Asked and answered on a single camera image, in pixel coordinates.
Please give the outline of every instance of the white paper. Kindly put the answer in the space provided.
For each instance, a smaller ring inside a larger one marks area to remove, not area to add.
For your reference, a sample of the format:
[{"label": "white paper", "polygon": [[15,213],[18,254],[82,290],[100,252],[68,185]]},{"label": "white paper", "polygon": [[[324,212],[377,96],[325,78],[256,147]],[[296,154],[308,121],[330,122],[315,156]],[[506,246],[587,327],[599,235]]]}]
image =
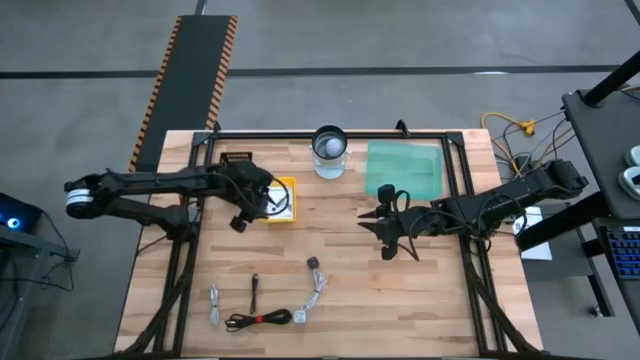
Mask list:
[{"label": "white paper", "polygon": [[287,186],[287,191],[289,192],[289,205],[287,206],[286,193],[284,189],[278,185],[269,187],[269,196],[276,203],[276,205],[269,203],[267,204],[267,213],[272,214],[280,211],[283,207],[287,206],[283,212],[277,215],[269,216],[269,219],[278,219],[278,220],[290,220],[293,219],[293,189]]},{"label": "white paper", "polygon": [[[527,226],[529,227],[539,223],[542,221],[542,214],[540,213],[540,208],[531,206],[526,209],[527,214]],[[519,217],[513,223],[513,233],[518,234],[522,231],[522,224],[524,224],[524,218]],[[551,248],[549,248],[549,243],[545,242],[536,247],[533,247],[527,251],[523,251],[520,256],[525,260],[552,260],[551,259]]]}]

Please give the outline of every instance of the table leg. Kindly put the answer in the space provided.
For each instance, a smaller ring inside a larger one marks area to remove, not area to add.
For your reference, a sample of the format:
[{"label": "table leg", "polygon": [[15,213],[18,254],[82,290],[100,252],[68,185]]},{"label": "table leg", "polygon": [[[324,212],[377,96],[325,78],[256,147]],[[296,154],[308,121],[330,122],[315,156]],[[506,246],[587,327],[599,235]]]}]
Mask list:
[{"label": "table leg", "polygon": [[516,243],[521,251],[538,246],[564,232],[586,224],[596,217],[610,214],[607,201],[601,192],[593,193],[559,213],[542,220],[517,237]]}]

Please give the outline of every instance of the blue light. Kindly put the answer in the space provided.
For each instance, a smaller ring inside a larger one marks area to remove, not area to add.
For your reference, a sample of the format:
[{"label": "blue light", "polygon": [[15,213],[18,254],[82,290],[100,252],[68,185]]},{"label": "blue light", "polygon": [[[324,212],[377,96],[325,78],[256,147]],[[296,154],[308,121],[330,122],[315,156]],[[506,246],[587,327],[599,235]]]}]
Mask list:
[{"label": "blue light", "polygon": [[7,220],[7,226],[9,227],[9,229],[17,229],[20,226],[20,220],[11,218]]}]

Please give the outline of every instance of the white ball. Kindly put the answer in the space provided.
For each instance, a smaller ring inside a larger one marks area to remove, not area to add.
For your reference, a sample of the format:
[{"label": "white ball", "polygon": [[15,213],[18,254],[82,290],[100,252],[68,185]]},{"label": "white ball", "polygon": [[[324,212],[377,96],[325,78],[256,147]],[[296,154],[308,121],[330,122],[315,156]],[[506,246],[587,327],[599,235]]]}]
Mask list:
[{"label": "white ball", "polygon": [[339,139],[329,139],[329,141],[327,141],[327,156],[329,157],[337,157],[340,154],[342,154],[342,148],[344,147],[344,145],[342,144],[342,141],[340,141]]}]

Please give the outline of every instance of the keyboard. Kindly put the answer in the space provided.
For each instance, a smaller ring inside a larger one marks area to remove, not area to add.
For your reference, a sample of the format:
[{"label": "keyboard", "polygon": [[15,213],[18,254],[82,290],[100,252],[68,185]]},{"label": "keyboard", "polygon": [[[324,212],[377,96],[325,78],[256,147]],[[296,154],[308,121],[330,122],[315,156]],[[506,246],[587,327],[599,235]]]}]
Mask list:
[{"label": "keyboard", "polygon": [[606,234],[618,277],[640,280],[640,227],[608,226]]}]

